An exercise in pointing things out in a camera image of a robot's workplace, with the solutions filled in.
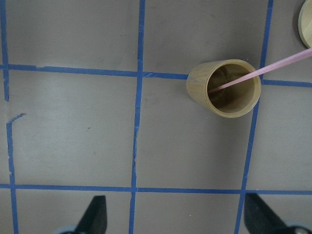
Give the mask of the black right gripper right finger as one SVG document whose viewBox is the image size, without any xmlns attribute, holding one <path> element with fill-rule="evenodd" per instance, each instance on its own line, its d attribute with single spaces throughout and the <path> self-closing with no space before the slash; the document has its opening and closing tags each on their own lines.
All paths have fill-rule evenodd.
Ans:
<svg viewBox="0 0 312 234">
<path fill-rule="evenodd" d="M 250 234 L 292 234 L 281 218 L 256 193 L 245 194 L 244 224 Z"/>
</svg>

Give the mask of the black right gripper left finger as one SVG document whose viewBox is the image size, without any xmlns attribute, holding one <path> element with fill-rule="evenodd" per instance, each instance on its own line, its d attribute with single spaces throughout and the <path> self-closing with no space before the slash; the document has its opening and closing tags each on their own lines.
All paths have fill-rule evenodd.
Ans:
<svg viewBox="0 0 312 234">
<path fill-rule="evenodd" d="M 76 227 L 77 234 L 104 234 L 107 230 L 107 207 L 104 195 L 94 196 Z"/>
</svg>

